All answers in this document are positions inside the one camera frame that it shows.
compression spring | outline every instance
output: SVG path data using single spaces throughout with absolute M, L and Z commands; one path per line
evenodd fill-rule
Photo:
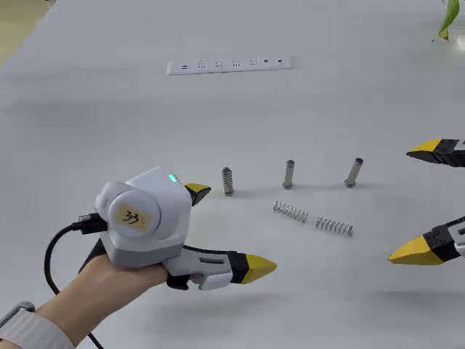
M 298 222 L 305 223 L 308 218 L 308 212 L 304 211 L 303 209 L 296 209 L 291 205 L 287 205 L 281 201 L 276 201 L 273 207 L 274 212 L 280 212 L 285 216 L 292 218 Z
M 315 225 L 317 228 L 333 231 L 335 233 L 348 236 L 350 238 L 354 233 L 354 227 L 352 225 L 343 222 L 337 222 L 335 220 L 330 220 L 322 216 L 317 217 Z
M 225 167 L 222 170 L 221 175 L 223 179 L 223 194 L 231 196 L 234 193 L 233 172 L 229 167 Z

watch strap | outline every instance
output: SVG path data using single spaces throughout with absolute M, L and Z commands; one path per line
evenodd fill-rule
M 57 325 L 24 309 L 0 328 L 0 339 L 22 349 L 74 349 L 73 343 Z

green leaf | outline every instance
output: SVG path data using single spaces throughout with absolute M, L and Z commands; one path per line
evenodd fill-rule
M 458 4 L 458 0 L 448 0 L 448 8 L 445 12 L 441 29 L 439 29 L 439 36 L 441 38 L 449 41 L 449 25 L 456 19 L 459 11 L 460 5 Z

wrist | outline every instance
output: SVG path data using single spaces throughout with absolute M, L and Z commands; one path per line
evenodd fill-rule
M 57 325 L 75 346 L 107 316 L 90 290 L 75 281 L 42 305 L 36 314 Z

metal pin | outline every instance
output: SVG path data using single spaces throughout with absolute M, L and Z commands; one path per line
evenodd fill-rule
M 292 188 L 292 175 L 294 174 L 294 160 L 287 160 L 286 162 L 286 174 L 284 175 L 283 187 L 284 189 Z
M 221 172 L 223 178 L 223 194 L 231 196 L 234 193 L 233 172 L 229 167 L 225 167 Z
M 349 177 L 344 181 L 344 184 L 348 188 L 353 188 L 355 187 L 355 180 L 357 179 L 358 172 L 360 171 L 360 168 L 362 167 L 363 160 L 361 158 L 356 158 L 355 162 L 350 170 Z

